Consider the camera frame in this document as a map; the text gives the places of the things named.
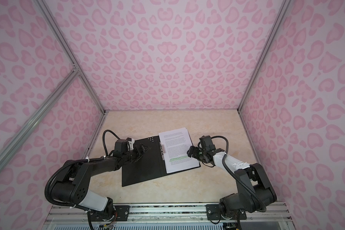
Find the green highlighted paper sheet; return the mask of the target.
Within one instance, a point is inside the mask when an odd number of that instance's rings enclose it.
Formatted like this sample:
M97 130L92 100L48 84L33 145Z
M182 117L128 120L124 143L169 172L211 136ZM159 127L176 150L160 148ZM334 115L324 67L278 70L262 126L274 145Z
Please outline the green highlighted paper sheet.
M188 156L193 146L188 130L183 127L159 133L167 174L173 174L200 167L197 159Z

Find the corner aluminium post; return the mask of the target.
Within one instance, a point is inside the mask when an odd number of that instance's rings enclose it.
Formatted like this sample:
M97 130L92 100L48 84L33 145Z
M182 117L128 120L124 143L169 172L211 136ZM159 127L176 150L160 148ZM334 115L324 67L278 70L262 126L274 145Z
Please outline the corner aluminium post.
M75 56L69 42L67 41L63 32L61 31L61 29L60 29L60 27L59 27L59 25L55 19L55 16L53 15L51 10L49 9L46 1L34 0L33 2L37 6L39 12L44 17L44 19L47 22L48 26L50 27L52 33L54 34L55 38L57 39L59 45L61 46L62 50L65 52L65 55L67 56L67 58L72 63L74 69L79 72L80 79L81 79L82 83L84 84L86 90L90 94L90 97L95 102L97 108L100 110L100 112L103 115L105 115L105 113L106 113L105 108L103 107L99 97L97 96L95 90L91 86L89 80L87 79L83 69L80 66L80 63L76 59L76 56Z
M259 72L260 72L263 64L265 63L265 60L266 60L268 54L270 53L271 47L274 44L276 37L278 36L278 33L280 32L282 25L284 24L284 21L288 15L288 12L291 10L293 2L294 1L291 1L291 0L285 0L282 2L282 5L281 5L279 12L278 12L278 15L275 18L275 21L274 21L274 24L273 24L271 30L269 31L269 34L268 34L267 39L264 43L264 46L262 48L262 51L261 51L260 56L258 58L258 61L255 65L254 71L252 72L252 75L250 77L248 85L244 91L243 98L242 98L242 100L239 104L239 107L237 109L239 115L243 111L244 104L249 97L249 93L250 93L250 91L251 91L251 89L255 83L256 78L259 75Z

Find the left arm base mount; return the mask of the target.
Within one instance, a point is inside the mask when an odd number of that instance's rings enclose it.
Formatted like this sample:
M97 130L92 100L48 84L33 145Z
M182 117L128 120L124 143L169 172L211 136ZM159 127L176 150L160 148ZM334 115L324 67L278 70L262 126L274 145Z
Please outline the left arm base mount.
M97 222L127 221L129 210L128 205L107 206L104 211L89 211L87 218L89 221Z

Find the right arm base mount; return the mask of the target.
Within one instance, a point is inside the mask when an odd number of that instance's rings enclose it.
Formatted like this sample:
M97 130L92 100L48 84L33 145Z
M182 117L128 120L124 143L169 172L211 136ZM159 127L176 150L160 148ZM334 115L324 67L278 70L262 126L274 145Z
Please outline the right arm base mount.
M247 215L243 210L228 210L221 203L207 204L206 216L209 221L218 222L224 220L247 220Z

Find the left diagonal aluminium strut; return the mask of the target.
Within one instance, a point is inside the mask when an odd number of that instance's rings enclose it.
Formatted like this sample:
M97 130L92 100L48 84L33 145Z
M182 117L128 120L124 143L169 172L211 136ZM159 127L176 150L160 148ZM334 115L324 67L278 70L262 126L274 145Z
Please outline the left diagonal aluminium strut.
M40 105L32 116L25 122L19 131L10 139L8 144L0 151L0 173L14 157L15 153L28 140L41 121L47 116L50 110L63 96L73 81L78 77L79 69L73 69L70 74L63 80L51 95Z

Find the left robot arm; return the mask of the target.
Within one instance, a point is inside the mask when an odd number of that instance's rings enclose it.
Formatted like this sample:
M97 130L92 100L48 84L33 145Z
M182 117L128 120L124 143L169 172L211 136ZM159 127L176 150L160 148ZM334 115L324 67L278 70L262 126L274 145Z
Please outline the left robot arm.
M116 212L113 200L91 191L91 178L136 163L148 150L149 146L128 138L117 140L114 150L105 156L68 160L49 178L45 185L45 198L56 206L82 209L110 219Z

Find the blue black file folder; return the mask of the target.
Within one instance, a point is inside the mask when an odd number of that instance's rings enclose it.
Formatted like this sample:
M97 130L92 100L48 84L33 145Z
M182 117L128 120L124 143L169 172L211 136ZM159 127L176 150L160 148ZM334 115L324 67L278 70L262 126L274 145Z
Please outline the blue black file folder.
M136 163L122 167L123 187L170 175L166 173L159 135L135 143L147 145L150 149Z

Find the left corner aluminium post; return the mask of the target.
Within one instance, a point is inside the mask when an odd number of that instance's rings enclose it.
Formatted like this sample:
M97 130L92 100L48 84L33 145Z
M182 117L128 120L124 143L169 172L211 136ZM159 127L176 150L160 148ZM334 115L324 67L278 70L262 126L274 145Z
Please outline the left corner aluminium post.
M89 80L87 79L83 69L80 66L80 63L76 59L76 56L75 56L69 42L67 41L63 32L61 31L61 29L60 29L60 27L59 27L59 25L55 19L55 16L53 15L51 10L49 9L46 1L34 0L33 2L37 6L39 12L44 17L44 19L47 22L48 26L50 27L52 33L54 34L55 38L57 39L59 45L61 46L62 50L65 52L65 55L67 56L67 58L72 63L74 69L79 72L80 79L81 79L82 83L84 84L86 90L90 94L90 97L95 102L97 108L100 110L100 112L103 115L105 115L105 113L106 113L105 108L103 107L99 97L97 96L95 90L91 86Z

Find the right corner aluminium post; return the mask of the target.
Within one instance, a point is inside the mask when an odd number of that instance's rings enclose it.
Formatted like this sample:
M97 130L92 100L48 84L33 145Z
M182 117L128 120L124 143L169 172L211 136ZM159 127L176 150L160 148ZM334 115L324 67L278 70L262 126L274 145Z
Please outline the right corner aluminium post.
M265 60L266 60L268 54L270 53L271 47L274 44L276 37L278 36L278 33L280 32L282 25L284 24L284 21L288 15L288 12L291 10L293 2L294 1L291 1L291 0L285 0L282 2L282 5L281 5L279 12L278 12L278 15L275 18L275 21L274 21L274 24L273 24L271 30L269 31L269 34L268 34L267 39L264 43L264 46L262 48L262 51L261 51L260 56L258 58L258 61L255 65L254 71L252 72L252 75L250 77L248 85L244 91L243 98L242 98L242 100L239 104L239 107L237 109L239 115L243 111L244 104L249 97L249 93L250 93L250 91L251 91L251 89L255 83L256 78L259 75L259 72L260 72L263 64L265 63Z

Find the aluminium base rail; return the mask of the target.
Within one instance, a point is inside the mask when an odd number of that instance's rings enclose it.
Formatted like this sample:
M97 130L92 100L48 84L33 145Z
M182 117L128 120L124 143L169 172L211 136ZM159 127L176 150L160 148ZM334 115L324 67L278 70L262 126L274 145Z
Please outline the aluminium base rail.
M85 211L54 206L43 230L293 230L287 206L275 202L266 212L248 213L247 220L212 222L207 204L216 203L120 203L130 206L127 221L89 221Z

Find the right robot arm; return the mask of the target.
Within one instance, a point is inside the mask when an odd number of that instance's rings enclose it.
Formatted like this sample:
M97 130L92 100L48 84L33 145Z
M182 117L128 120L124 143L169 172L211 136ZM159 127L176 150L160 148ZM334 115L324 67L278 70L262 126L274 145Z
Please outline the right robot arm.
M188 157L223 169L236 183L237 193L221 198L216 205L218 211L208 210L213 215L209 219L246 219L246 212L266 212L267 206L277 201L277 195L263 166L242 162L228 151L229 141L224 136L202 136L198 145L187 151Z

